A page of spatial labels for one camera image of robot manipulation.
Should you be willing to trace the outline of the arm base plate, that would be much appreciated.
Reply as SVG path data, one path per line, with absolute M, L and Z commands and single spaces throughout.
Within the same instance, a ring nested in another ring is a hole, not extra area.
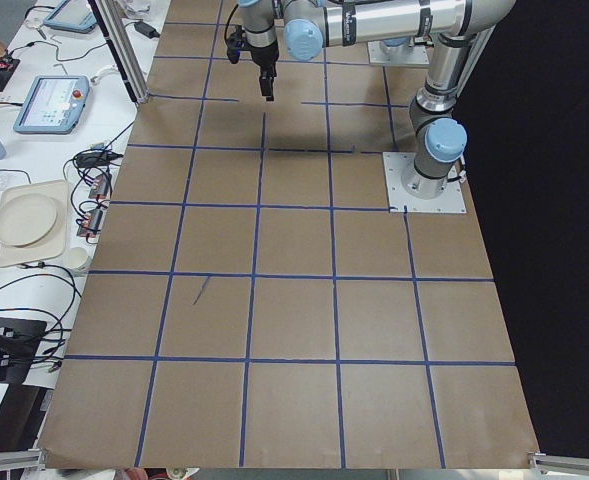
M 368 55 L 372 65 L 427 68 L 430 63 L 426 48 L 410 43 L 389 47 L 382 41 L 369 42 Z
M 441 179 L 428 179 L 415 170 L 413 152 L 384 152 L 383 164 L 392 213 L 466 214 L 454 165 Z

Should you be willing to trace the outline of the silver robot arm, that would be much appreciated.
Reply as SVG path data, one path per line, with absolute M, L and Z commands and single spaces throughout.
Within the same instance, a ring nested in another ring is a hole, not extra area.
M 289 55 L 310 61 L 325 47 L 351 47 L 378 42 L 399 48 L 415 38 L 432 37 L 433 53 L 423 85 L 410 103 L 417 140 L 413 162 L 402 173 L 410 195 L 440 196 L 449 172 L 461 159 L 468 136 L 452 117 L 465 75 L 474 67 L 479 37 L 488 34 L 512 10 L 511 1 L 239 1 L 234 11 L 241 24 L 225 31 L 227 56 L 237 63 L 249 52 L 259 67 L 262 96 L 274 98 L 278 41 Z M 277 34 L 275 22 L 284 32 Z

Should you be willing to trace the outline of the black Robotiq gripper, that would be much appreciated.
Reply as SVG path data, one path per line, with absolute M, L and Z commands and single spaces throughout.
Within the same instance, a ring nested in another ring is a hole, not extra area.
M 274 80 L 277 76 L 276 63 L 279 58 L 278 42 L 273 41 L 267 46 L 249 46 L 252 61 L 259 66 L 259 86 L 261 95 L 267 102 L 274 101 Z

